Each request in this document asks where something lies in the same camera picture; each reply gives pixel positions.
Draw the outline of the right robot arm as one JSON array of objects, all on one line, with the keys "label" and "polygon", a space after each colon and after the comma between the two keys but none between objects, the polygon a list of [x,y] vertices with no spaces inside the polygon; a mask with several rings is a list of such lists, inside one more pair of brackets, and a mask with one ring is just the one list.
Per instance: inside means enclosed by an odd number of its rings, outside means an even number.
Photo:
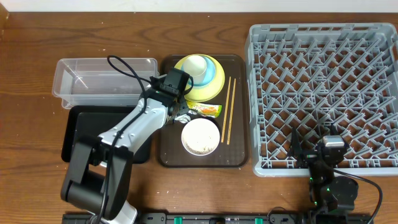
[{"label": "right robot arm", "polygon": [[299,132],[291,132],[288,156],[296,160],[299,168],[310,173],[309,195],[315,209],[309,211],[311,223],[327,220],[346,221],[346,214],[354,210],[358,196],[358,183],[347,176],[335,176],[334,166],[344,159],[349,144],[330,127],[331,134],[323,136],[313,149],[302,149]]}]

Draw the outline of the white bowl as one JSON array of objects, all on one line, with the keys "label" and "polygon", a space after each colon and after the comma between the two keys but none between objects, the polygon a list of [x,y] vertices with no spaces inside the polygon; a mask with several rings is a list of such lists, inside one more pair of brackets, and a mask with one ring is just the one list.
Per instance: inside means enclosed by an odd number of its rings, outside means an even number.
[{"label": "white bowl", "polygon": [[218,147],[220,131],[210,119],[197,118],[182,129],[181,142],[184,149],[194,156],[207,156]]}]

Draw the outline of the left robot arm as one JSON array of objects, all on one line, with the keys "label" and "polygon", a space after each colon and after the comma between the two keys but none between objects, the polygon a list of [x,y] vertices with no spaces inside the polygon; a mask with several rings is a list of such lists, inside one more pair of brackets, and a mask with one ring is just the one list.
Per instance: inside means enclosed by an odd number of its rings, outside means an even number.
[{"label": "left robot arm", "polygon": [[185,86],[152,85],[137,106],[98,137],[82,136],[62,151],[68,170],[62,200],[93,215],[90,223],[133,223],[136,209],[127,203],[134,155],[170,118],[187,112]]}]

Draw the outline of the white tissue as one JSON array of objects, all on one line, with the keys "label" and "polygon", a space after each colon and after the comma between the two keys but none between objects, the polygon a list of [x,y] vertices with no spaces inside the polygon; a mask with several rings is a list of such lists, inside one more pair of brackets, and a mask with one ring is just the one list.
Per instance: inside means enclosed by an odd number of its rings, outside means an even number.
[{"label": "white tissue", "polygon": [[174,121],[185,124],[185,123],[188,123],[188,122],[191,121],[191,117],[188,114],[183,114],[183,115],[180,115],[180,116],[176,116],[174,118]]}]

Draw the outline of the green orange snack wrapper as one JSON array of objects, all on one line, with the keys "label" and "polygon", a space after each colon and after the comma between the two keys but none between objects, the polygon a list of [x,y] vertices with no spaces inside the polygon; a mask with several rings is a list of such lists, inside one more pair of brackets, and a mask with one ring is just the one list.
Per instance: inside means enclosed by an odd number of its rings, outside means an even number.
[{"label": "green orange snack wrapper", "polygon": [[199,114],[201,116],[208,116],[212,118],[217,118],[223,106],[222,105],[210,105],[205,103],[199,103],[194,101],[186,101],[187,106],[192,114]]}]

